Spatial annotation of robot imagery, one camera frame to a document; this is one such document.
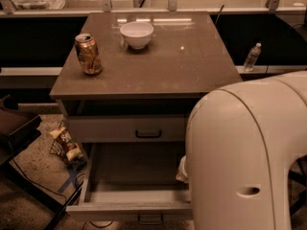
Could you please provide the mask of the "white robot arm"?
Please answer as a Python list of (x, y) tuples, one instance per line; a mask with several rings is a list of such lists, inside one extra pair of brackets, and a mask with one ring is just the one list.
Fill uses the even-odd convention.
[(291, 230), (288, 174), (307, 154), (307, 72), (207, 94), (185, 148), (196, 230)]

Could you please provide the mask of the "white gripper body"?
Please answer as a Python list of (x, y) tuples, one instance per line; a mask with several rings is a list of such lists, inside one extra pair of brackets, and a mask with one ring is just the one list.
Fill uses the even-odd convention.
[(176, 180), (185, 184), (189, 182), (188, 172), (186, 171), (186, 156), (183, 156), (180, 160), (177, 168)]

